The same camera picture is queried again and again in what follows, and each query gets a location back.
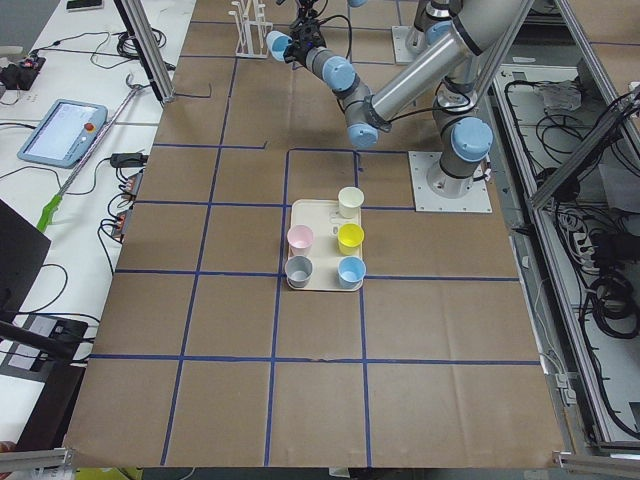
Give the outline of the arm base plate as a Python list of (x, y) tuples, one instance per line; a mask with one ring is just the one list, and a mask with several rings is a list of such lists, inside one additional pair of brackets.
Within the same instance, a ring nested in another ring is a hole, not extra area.
[(441, 155), (441, 152), (408, 152), (415, 210), (491, 214), (487, 181), (481, 167), (468, 178), (452, 178), (441, 169)]
[(426, 35), (414, 26), (392, 26), (391, 35), (395, 63), (406, 65), (414, 61), (426, 46)]

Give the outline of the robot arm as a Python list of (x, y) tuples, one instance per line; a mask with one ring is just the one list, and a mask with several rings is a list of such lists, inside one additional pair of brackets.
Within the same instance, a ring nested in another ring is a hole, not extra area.
[(311, 1), (299, 3), (298, 17), (283, 34), (267, 35), (273, 57), (297, 62), (321, 79), (333, 92), (345, 117), (351, 144), (369, 148), (381, 132), (391, 130), (399, 112), (439, 81), (451, 82), (454, 70), (480, 59), (506, 39), (508, 30), (530, 8), (528, 1), (462, 1), (459, 10), (437, 24), (426, 49), (381, 90), (371, 92), (352, 63), (326, 47)]
[(449, 0), (419, 0), (413, 24), (404, 36), (404, 47), (409, 53), (418, 55), (431, 44), (429, 29), (439, 22), (450, 20)]

